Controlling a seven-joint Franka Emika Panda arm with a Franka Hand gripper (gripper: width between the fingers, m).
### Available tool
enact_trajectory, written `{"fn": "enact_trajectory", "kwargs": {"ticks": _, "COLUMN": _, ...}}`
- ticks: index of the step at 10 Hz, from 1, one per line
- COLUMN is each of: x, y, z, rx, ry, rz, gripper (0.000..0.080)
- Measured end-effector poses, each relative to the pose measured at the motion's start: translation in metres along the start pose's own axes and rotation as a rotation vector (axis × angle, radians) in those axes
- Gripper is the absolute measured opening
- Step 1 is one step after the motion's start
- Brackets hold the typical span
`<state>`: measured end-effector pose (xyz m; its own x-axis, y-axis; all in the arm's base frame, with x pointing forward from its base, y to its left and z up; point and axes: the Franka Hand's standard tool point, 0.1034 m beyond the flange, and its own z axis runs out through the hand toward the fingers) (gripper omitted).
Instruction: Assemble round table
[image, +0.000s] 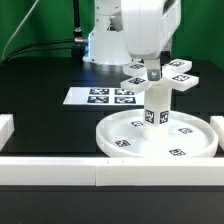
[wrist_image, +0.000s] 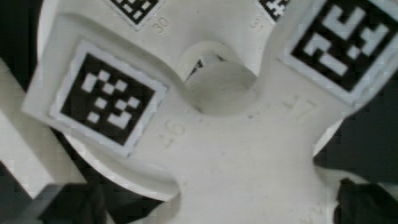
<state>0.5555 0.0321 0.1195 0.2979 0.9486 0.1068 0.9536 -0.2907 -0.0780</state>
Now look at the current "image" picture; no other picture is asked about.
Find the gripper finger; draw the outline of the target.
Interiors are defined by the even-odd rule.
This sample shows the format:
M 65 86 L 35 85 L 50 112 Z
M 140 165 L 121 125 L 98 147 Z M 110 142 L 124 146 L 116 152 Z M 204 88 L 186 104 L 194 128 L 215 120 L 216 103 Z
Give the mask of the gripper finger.
M 159 81 L 161 79 L 160 59 L 145 60 L 144 64 L 147 70 L 148 80 Z

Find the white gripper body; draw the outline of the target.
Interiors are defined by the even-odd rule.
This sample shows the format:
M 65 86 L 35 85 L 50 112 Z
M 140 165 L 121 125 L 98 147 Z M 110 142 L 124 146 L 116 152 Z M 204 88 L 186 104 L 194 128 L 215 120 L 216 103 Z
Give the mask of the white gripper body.
M 166 0 L 121 0 L 124 38 L 132 58 L 154 60 L 181 21 L 181 0 L 164 9 Z

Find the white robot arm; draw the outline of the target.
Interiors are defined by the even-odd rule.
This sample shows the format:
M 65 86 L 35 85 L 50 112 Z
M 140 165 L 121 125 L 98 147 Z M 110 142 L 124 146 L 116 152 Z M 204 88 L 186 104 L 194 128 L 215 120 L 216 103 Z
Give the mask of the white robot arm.
M 160 55 L 181 21 L 181 0 L 94 0 L 94 28 L 88 35 L 84 66 L 120 72 L 143 60 L 160 69 Z

